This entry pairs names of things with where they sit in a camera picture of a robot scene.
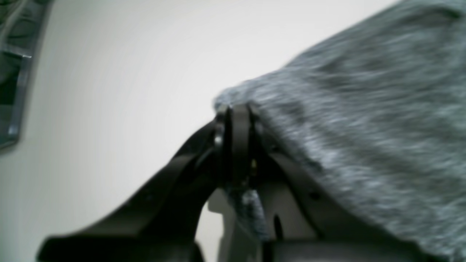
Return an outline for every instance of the white background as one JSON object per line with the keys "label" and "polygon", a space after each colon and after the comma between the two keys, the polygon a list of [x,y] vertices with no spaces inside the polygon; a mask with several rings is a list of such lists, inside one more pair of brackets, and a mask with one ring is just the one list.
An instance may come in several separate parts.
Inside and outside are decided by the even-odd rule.
{"label": "white background", "polygon": [[[0,155],[0,262],[102,218],[167,163],[212,100],[394,0],[57,0],[21,142]],[[197,240],[217,260],[222,218]]]}

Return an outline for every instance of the screw hole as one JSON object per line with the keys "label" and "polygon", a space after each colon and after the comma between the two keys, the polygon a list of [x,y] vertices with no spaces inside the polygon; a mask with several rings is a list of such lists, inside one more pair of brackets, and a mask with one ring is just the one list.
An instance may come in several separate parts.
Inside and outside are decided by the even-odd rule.
{"label": "screw hole", "polygon": [[317,193],[316,191],[310,191],[309,192],[309,197],[312,199],[312,200],[319,200],[320,199],[320,194]]}
{"label": "screw hole", "polygon": [[281,221],[278,215],[274,216],[274,228],[277,240],[283,240],[283,228],[281,227]]}

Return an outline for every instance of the dark object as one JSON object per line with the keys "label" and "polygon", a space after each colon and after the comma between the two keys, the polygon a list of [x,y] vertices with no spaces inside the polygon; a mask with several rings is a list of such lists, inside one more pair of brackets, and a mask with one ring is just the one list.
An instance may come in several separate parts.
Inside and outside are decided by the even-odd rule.
{"label": "dark object", "polygon": [[5,35],[0,42],[0,150],[16,144],[20,136],[27,86],[48,3],[28,0],[22,7],[17,0],[4,3],[5,8],[14,5],[21,10],[18,16],[6,12],[2,21],[7,22],[0,28],[0,35]]}
{"label": "dark object", "polygon": [[282,150],[253,106],[220,108],[171,161],[115,212],[45,241],[42,262],[202,261],[201,209],[218,186],[256,189],[271,241],[264,262],[426,262],[417,245],[346,212]]}

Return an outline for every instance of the white wall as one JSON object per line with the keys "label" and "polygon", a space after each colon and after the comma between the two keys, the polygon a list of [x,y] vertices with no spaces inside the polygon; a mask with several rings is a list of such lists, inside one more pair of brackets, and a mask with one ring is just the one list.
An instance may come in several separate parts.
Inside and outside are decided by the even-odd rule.
{"label": "white wall", "polygon": [[[57,0],[21,142],[0,155],[0,262],[101,218],[214,116],[223,89],[279,68],[394,0]],[[216,261],[219,214],[197,239]]]}

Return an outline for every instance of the gray heathered fabric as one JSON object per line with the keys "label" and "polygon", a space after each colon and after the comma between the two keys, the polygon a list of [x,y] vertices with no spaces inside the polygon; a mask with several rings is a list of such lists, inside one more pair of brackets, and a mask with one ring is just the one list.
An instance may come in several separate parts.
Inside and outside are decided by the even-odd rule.
{"label": "gray heathered fabric", "polygon": [[[466,1],[405,0],[215,100],[252,102],[340,203],[466,261]],[[312,162],[323,167],[311,172]],[[254,192],[233,195],[267,238]]]}

